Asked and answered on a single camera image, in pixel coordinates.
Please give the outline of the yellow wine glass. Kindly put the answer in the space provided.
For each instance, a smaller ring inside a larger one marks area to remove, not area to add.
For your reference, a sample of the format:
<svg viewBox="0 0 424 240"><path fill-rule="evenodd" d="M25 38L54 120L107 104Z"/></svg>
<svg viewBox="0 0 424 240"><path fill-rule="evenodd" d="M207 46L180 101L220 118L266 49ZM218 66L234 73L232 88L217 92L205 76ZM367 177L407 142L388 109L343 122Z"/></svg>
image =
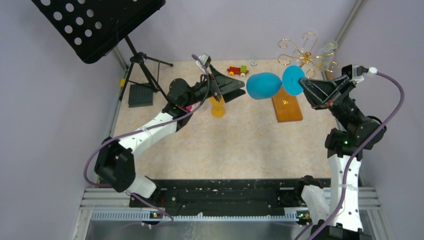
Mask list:
<svg viewBox="0 0 424 240"><path fill-rule="evenodd" d="M224 108L224 98L216 100L214 97L210 97L209 101L211 103L210 114L214 118L222 118L226 114L226 109Z"/></svg>

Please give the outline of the blue wine glass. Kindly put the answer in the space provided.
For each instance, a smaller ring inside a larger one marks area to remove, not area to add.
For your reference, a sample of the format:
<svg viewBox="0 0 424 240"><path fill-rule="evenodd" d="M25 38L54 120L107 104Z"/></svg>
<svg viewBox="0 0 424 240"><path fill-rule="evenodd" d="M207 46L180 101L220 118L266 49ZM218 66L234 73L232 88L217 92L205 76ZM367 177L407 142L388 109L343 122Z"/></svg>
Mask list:
<svg viewBox="0 0 424 240"><path fill-rule="evenodd" d="M306 78L304 71L296 65L287 67L281 77L272 72L251 75L245 87L248 95L255 100L270 99L284 89L290 96L300 95L304 89L300 79Z"/></svg>

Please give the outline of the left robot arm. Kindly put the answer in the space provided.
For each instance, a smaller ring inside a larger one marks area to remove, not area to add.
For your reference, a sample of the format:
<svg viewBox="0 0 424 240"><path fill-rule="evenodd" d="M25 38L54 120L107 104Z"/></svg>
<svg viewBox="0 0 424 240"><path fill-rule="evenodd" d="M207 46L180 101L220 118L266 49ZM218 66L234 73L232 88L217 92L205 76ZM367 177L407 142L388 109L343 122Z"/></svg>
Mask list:
<svg viewBox="0 0 424 240"><path fill-rule="evenodd" d="M196 105L199 109L209 98L233 100L246 93L243 81L222 74L212 65L202 76L204 80L193 86L182 78L174 79L169 85L168 103L151 121L134 132L106 138L98 151L94 172L116 192L135 193L147 206L156 206L161 198L158 185L136 172L135 159L182 129L195 112L189 107Z"/></svg>

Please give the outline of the gold wine glass rack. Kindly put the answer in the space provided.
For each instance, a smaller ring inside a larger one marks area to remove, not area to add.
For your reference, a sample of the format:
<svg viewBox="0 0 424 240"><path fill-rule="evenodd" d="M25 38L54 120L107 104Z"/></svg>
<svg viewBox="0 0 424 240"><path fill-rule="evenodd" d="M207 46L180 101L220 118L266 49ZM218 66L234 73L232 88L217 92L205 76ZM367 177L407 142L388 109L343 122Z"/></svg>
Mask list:
<svg viewBox="0 0 424 240"><path fill-rule="evenodd" d="M315 56L318 52L314 49L311 52L303 51L302 44L297 46L291 39L282 38L278 42L278 47L281 49L292 49L292 54L282 53L277 57L279 64L284 67L298 66L300 67L307 78L317 77L323 74L323 79L332 76L333 73L340 69L337 62L333 60L335 68L332 71L321 71L314 63ZM278 94L272 97L272 103L275 110L276 118L279 123L296 122L303 120L301 108L296 96L289 95L284 89L281 89Z"/></svg>

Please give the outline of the clear wine glass right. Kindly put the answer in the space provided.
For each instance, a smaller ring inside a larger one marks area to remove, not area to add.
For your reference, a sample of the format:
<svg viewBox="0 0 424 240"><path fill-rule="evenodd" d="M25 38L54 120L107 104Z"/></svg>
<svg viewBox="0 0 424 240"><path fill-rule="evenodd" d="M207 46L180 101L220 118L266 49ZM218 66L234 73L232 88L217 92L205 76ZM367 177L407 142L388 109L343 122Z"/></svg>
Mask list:
<svg viewBox="0 0 424 240"><path fill-rule="evenodd" d="M334 40L328 40L323 47L317 51L314 63L321 71L331 72L334 70L336 64L333 63L333 60L337 49L338 43Z"/></svg>

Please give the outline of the clear wine glass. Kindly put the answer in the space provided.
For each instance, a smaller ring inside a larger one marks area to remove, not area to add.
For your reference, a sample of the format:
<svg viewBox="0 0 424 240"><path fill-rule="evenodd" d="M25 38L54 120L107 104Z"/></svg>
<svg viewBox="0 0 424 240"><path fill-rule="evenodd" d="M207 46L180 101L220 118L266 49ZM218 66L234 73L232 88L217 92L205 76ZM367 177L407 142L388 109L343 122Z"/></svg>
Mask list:
<svg viewBox="0 0 424 240"><path fill-rule="evenodd" d="M334 70L336 64L333 63L333 60L337 49L338 43L334 40L328 40L323 47L317 51L314 63L321 71L331 72Z"/></svg>
<svg viewBox="0 0 424 240"><path fill-rule="evenodd" d="M304 52L311 52L316 46L319 38L315 30L309 30L302 34L301 48Z"/></svg>

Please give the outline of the clear wine glass back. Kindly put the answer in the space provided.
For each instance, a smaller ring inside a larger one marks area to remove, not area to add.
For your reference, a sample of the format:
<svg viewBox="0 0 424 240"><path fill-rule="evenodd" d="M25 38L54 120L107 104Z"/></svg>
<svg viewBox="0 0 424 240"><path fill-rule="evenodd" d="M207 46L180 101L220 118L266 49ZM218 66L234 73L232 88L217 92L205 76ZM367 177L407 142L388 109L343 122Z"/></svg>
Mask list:
<svg viewBox="0 0 424 240"><path fill-rule="evenodd" d="M311 52L316 46L319 38L315 30L309 30L302 34L301 48L304 52Z"/></svg>

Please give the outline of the colourful toy train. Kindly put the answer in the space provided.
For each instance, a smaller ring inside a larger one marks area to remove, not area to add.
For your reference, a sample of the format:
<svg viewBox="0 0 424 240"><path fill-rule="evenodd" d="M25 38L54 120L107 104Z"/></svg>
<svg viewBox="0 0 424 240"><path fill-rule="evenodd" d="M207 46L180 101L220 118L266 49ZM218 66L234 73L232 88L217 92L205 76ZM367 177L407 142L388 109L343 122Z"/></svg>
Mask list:
<svg viewBox="0 0 424 240"><path fill-rule="evenodd" d="M235 67L234 65L232 65L229 68L227 68L227 72L228 72L228 75L231 77L237 75L243 78L249 73L249 70L246 65L242 65L240 67Z"/></svg>

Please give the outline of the black foot pedal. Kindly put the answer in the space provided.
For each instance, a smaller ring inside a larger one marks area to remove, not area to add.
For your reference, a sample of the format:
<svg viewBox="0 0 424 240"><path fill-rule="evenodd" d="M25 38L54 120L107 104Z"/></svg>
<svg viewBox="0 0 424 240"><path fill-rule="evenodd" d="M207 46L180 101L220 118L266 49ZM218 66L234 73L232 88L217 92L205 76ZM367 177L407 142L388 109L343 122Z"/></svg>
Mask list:
<svg viewBox="0 0 424 240"><path fill-rule="evenodd" d="M154 91L142 84L132 84L129 88L128 107L148 107L152 106Z"/></svg>

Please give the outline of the black perforated music stand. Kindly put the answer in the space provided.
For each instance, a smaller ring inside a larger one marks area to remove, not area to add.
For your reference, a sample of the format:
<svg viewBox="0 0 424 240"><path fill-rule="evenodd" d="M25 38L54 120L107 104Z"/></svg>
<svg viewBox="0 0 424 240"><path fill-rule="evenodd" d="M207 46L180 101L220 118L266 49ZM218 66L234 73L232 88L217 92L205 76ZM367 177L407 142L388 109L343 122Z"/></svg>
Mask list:
<svg viewBox="0 0 424 240"><path fill-rule="evenodd" d="M159 11L164 0L34 0L33 4L84 63L97 62L125 40L133 53L131 64L141 67L150 89L163 90L144 64L148 57L135 50L129 34Z"/></svg>

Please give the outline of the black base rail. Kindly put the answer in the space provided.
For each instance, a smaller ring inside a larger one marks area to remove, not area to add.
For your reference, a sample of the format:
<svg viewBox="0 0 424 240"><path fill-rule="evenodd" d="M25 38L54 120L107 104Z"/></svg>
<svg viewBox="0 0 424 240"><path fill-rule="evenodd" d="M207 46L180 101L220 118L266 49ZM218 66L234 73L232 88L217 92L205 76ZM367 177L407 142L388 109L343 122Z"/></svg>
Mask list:
<svg viewBox="0 0 424 240"><path fill-rule="evenodd" d="M173 217L278 217L305 207L301 180L156 179L159 191L147 200Z"/></svg>

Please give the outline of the aluminium frame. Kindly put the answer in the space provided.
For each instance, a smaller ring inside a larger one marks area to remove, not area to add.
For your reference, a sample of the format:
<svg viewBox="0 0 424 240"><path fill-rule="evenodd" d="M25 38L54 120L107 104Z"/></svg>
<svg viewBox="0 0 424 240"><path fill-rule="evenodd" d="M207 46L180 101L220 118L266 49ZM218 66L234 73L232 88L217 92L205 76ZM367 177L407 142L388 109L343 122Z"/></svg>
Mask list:
<svg viewBox="0 0 424 240"><path fill-rule="evenodd" d="M111 188L87 188L84 191L72 239L84 240L89 233L91 221L151 222L151 207L130 207L132 198L125 193L114 192ZM365 212L371 232L376 240L392 240L377 192L373 187L362 187L359 191L359 208ZM260 214L252 216L205 215L202 212L180 214L164 220L176 222L288 222L295 223L308 212L305 206L286 207L283 215Z"/></svg>

